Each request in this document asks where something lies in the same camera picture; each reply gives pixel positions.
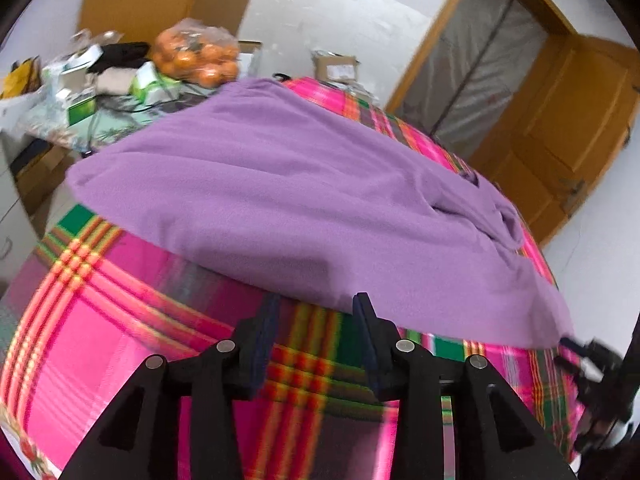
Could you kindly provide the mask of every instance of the yellow bag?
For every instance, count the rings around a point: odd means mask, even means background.
[[[22,63],[4,78],[2,94],[0,98],[9,99],[29,92],[34,92],[40,87],[40,58],[34,57]]]

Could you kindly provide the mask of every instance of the door frame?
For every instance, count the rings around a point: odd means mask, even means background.
[[[529,12],[531,12],[536,19],[540,22],[542,27],[549,34],[577,34],[573,25],[569,22],[566,16],[560,11],[558,6],[553,3],[552,0],[519,0],[520,3],[525,6]],[[415,51],[414,57],[410,61],[409,65],[404,71],[402,78],[396,85],[396,88],[391,95],[385,110],[388,113],[395,113],[399,106],[402,104],[409,88],[413,84],[415,78],[420,73],[422,66],[426,59],[433,51],[438,40],[444,33],[445,27],[449,20],[453,16],[453,13],[458,8],[460,0],[446,0],[440,9],[433,24],[427,30],[427,33],[422,38],[422,42]]]

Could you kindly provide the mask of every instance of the orange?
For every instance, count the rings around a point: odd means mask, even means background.
[[[191,50],[181,50],[174,57],[174,65],[178,70],[190,72],[198,66],[198,56]]]
[[[175,34],[169,29],[162,31],[156,38],[156,44],[163,46],[175,38]]]
[[[213,43],[207,43],[200,50],[200,57],[207,63],[219,63],[224,54],[224,49]]]
[[[220,65],[220,72],[222,72],[222,77],[225,81],[235,81],[238,79],[240,69],[235,61],[225,61]]]
[[[176,37],[174,37],[173,39],[165,42],[162,45],[162,50],[164,51],[164,55],[165,55],[165,57],[167,57],[167,59],[173,59],[173,57],[175,56],[176,52],[181,51],[181,50],[185,50],[186,48],[187,48],[186,41],[182,40],[181,38],[176,38]]]
[[[175,69],[175,65],[171,61],[164,61],[158,66],[158,70],[169,77],[177,78],[178,71]]]
[[[212,63],[206,64],[198,70],[198,84],[204,88],[215,88],[223,82],[220,66]]]
[[[229,45],[224,47],[223,53],[222,53],[222,59],[235,61],[236,59],[238,59],[238,54],[240,54],[240,49],[236,46]]]
[[[160,66],[164,63],[164,57],[162,56],[162,54],[160,54],[160,52],[155,50],[151,56],[151,61],[154,62],[154,65],[156,67],[160,68]]]

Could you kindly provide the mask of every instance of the wooden cabinet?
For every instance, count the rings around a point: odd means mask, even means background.
[[[38,243],[0,144],[0,296]]]

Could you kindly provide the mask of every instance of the plastic bag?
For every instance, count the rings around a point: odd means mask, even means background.
[[[84,28],[79,32],[76,32],[69,41],[69,46],[66,52],[62,53],[58,58],[69,57],[78,52],[84,52],[93,44],[100,46],[118,43],[122,39],[122,34],[116,30],[107,30],[97,36],[92,36],[91,31],[88,28]]]
[[[40,88],[40,58],[33,57],[21,63],[4,78],[0,88],[0,99],[18,97],[35,92],[38,88]]]
[[[152,60],[158,71],[204,88],[238,78],[238,40],[226,29],[185,19],[158,35]]]

